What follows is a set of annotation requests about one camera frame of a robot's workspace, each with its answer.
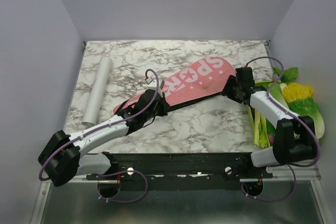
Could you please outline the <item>pink racket bag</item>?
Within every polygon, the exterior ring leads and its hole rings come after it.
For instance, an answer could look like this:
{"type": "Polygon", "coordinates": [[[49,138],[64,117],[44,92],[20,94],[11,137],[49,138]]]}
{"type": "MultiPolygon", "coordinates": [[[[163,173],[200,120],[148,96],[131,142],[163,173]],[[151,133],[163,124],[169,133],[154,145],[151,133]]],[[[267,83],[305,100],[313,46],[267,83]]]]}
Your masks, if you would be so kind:
{"type": "Polygon", "coordinates": [[[163,116],[170,111],[218,95],[235,68],[221,57],[206,57],[164,79],[159,94],[165,95],[165,108],[154,115],[163,116]]]}

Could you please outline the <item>white shuttlecock tube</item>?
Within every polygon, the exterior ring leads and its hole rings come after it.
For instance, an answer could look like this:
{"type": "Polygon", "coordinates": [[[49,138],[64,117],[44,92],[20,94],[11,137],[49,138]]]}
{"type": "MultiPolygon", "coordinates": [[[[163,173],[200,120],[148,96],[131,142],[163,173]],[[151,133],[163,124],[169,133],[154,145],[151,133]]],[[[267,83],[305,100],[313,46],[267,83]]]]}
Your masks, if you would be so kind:
{"type": "Polygon", "coordinates": [[[92,127],[97,123],[98,113],[102,105],[103,94],[107,85],[112,60],[108,57],[100,59],[96,77],[89,95],[89,100],[82,118],[82,125],[92,127]]]}

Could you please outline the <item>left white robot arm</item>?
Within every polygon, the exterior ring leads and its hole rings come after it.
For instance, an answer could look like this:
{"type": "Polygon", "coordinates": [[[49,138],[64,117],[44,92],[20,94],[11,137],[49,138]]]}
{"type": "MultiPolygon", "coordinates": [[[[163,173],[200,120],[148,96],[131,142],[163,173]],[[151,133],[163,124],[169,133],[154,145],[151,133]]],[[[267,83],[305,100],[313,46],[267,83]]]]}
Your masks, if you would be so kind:
{"type": "Polygon", "coordinates": [[[51,180],[56,187],[79,175],[100,174],[104,179],[112,179],[117,170],[108,153],[91,151],[143,128],[155,116],[167,115],[168,109],[162,91],[147,89],[136,103],[117,109],[112,118],[101,124],[72,134],[63,130],[54,133],[38,157],[42,166],[39,179],[51,180]]]}

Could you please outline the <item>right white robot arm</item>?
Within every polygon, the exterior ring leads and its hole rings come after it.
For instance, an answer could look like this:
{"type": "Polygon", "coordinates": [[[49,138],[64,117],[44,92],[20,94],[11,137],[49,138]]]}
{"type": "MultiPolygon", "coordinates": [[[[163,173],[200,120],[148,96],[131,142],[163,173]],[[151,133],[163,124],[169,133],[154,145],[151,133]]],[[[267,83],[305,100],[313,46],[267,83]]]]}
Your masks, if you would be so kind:
{"type": "Polygon", "coordinates": [[[229,76],[221,95],[260,112],[276,129],[273,145],[253,152],[251,159],[242,163],[242,173],[252,178],[259,174],[261,167],[294,165],[307,160],[316,164],[320,158],[320,146],[313,119],[290,111],[264,87],[256,86],[250,67],[236,68],[235,72],[229,76]]]}

